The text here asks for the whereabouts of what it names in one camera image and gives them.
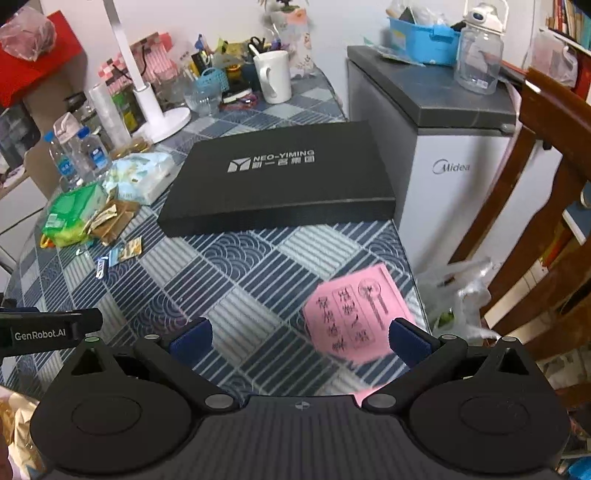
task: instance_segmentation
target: blue plastic basket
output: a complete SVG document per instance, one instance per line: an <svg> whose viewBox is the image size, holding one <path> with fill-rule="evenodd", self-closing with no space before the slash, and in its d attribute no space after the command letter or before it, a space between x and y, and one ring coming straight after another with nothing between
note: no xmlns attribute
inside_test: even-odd
<svg viewBox="0 0 591 480"><path fill-rule="evenodd" d="M206 86L211 85L212 83L219 83L220 87L222 87L223 92L227 92L230 89L228 76L226 75L226 72L220 69L206 69L201 74L201 76L195 81L198 86Z"/></svg>
<svg viewBox="0 0 591 480"><path fill-rule="evenodd" d="M392 48L404 50L413 60L435 65L455 65L460 33L446 25L423 27L390 17Z"/></svg>

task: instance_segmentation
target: white desk lamp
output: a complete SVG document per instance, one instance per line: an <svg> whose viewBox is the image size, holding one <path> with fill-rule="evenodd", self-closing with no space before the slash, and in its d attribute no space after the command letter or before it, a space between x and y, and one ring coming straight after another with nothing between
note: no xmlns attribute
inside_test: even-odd
<svg viewBox="0 0 591 480"><path fill-rule="evenodd" d="M154 143L160 142L187 125L191 120L191 111L186 107L180 107L162 112L152 87L144 82L139 73L138 65L129 48L129 41L123 31L123 26L121 26L113 0L103 0L103 3L105 4L109 22L111 22L111 28L121 49L121 55L134 83L134 95L146 119L145 125L138 130L138 133Z"/></svg>

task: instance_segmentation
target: transparent water jug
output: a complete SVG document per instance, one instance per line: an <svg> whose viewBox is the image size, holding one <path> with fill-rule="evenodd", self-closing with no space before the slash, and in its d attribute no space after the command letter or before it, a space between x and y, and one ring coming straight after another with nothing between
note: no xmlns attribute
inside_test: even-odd
<svg viewBox="0 0 591 480"><path fill-rule="evenodd" d="M503 58L503 39L508 18L506 8L504 22L499 20L496 8L480 4L470 11L465 6L466 26L460 35L454 77L472 92L490 95L496 90Z"/></svg>

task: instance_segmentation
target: wooden chair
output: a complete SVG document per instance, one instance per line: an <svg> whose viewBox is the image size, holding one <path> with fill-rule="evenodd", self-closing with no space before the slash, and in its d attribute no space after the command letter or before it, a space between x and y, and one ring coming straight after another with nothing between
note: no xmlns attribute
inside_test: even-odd
<svg viewBox="0 0 591 480"><path fill-rule="evenodd" d="M515 248L489 286L492 300L484 315L521 279L550 245L563 210L580 196L591 179L591 106L536 70L530 70L522 90L519 120L524 124L511 156L491 195L482 206L450 262L470 258L484 240L509 199L536 139L559 150L563 157L554 176L548 202L532 217ZM554 310L591 277L591 241L565 255L548 274L495 326L508 335ZM591 295L568 313L557 316L550 329L526 344L535 360L566 353L591 341ZM591 383L557 391L565 406L591 401Z"/></svg>

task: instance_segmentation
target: tablecloth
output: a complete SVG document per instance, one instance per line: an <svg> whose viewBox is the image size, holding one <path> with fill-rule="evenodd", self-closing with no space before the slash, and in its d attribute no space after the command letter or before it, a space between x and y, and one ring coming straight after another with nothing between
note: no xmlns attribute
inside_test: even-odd
<svg viewBox="0 0 591 480"><path fill-rule="evenodd" d="M260 102L252 110L222 112L191 121L163 141L181 164L195 142L265 128L345 117L321 72L295 80L293 98ZM425 328L413 275L392 222L314 225L167 238L156 220L165 200L142 207L120 241L142 236L143 253L95 278L101 245L41 249L41 215L27 240L6 295L41 311L98 307L109 345L130 345L148 333L169 332L205 316L213 349L195 371L233 395L330 395L362 391L404 373L392 354L361 366L318 353L301 308L317 285L370 265L387 265L415 322ZM72 349L5 358L0 382L41 398Z"/></svg>

